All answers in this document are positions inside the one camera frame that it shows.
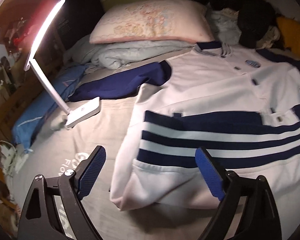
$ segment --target pile of clothes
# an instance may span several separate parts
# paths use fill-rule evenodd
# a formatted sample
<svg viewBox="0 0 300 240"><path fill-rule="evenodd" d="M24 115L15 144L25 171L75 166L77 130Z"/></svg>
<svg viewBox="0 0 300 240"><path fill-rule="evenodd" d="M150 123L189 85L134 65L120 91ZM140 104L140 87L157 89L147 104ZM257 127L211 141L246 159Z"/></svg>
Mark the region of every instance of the pile of clothes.
<svg viewBox="0 0 300 240"><path fill-rule="evenodd" d="M252 49L268 48L271 47L272 41L280 37L280 32L276 27L275 11L269 3L263 0L193 1L203 5L210 4L213 11L207 15L207 19L218 29L216 38L230 45L240 43ZM222 31L223 26L226 26L230 32L222 34L225 33Z"/></svg>

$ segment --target gray bed sheet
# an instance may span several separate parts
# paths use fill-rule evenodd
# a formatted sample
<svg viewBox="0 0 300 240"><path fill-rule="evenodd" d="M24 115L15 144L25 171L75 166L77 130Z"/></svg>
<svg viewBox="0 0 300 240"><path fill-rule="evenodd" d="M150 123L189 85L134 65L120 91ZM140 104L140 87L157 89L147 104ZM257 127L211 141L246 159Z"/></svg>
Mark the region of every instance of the gray bed sheet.
<svg viewBox="0 0 300 240"><path fill-rule="evenodd" d="M128 64L117 70L102 69L83 77L81 83L97 80L105 76L135 68L153 61L161 61L185 53L189 49L171 52L150 60ZM109 188L114 169L114 161L130 122L135 97L102 100L101 111L77 124L72 129L58 129L63 118L60 109L47 119L32 149L34 153L13 177L15 199L23 206L26 194L35 175L45 177L61 175L67 168L75 168L86 159L97 145L106 149L106 163L94 184L89 196L82 204L92 223L105 239L175 239L196 240L208 224L215 210L190 210L181 207L154 204L139 210L121 212L109 200ZM68 103L71 109L84 104L85 101ZM300 223L300 184L289 192L275 196L282 225L282 239L287 239ZM62 203L56 198L61 223L68 236L75 239L65 215ZM240 220L242 205L227 234L234 235Z"/></svg>

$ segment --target folded blanket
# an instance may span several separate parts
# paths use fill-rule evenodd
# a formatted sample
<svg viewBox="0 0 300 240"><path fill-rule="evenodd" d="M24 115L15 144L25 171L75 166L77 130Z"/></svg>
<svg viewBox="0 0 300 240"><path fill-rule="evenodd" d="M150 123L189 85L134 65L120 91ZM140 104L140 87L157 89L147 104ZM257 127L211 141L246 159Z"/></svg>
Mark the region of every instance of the folded blanket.
<svg viewBox="0 0 300 240"><path fill-rule="evenodd" d="M79 64L118 69L128 63L192 47L185 41L128 41L111 44L90 44L89 35L83 37L64 53L64 64L71 59Z"/></svg>
<svg viewBox="0 0 300 240"><path fill-rule="evenodd" d="M108 69L118 69L128 63L145 60L158 55L192 47L185 41L128 41L112 43L96 53L92 63L99 63Z"/></svg>

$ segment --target black bag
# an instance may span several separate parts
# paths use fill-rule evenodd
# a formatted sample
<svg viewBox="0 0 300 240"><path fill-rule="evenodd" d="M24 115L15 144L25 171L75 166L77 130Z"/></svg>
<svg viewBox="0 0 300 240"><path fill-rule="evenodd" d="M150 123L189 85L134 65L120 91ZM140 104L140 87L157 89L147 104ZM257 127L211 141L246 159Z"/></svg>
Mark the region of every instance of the black bag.
<svg viewBox="0 0 300 240"><path fill-rule="evenodd" d="M210 3L213 10L231 8L239 11L238 27L242 31L239 43L247 48L255 48L268 31L276 25L275 11L270 3L263 0L193 0L203 5Z"/></svg>
<svg viewBox="0 0 300 240"><path fill-rule="evenodd" d="M55 21L65 49L90 34L104 13L100 0L66 0Z"/></svg>

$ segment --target light blue blanket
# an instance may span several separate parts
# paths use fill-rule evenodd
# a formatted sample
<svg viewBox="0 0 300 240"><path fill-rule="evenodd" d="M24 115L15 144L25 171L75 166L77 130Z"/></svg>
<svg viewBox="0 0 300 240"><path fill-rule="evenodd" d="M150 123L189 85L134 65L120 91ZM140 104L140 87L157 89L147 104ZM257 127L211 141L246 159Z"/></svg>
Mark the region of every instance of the light blue blanket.
<svg viewBox="0 0 300 240"><path fill-rule="evenodd" d="M79 64L118 69L128 63L152 58L164 53L192 47L185 41L128 41L110 44L90 44L89 35L83 37L64 53L64 63L71 58Z"/></svg>
<svg viewBox="0 0 300 240"><path fill-rule="evenodd" d="M209 8L206 19L217 41L231 46L239 44L241 31L237 25L238 19L236 17L229 17L224 15L222 11L212 11Z"/></svg>

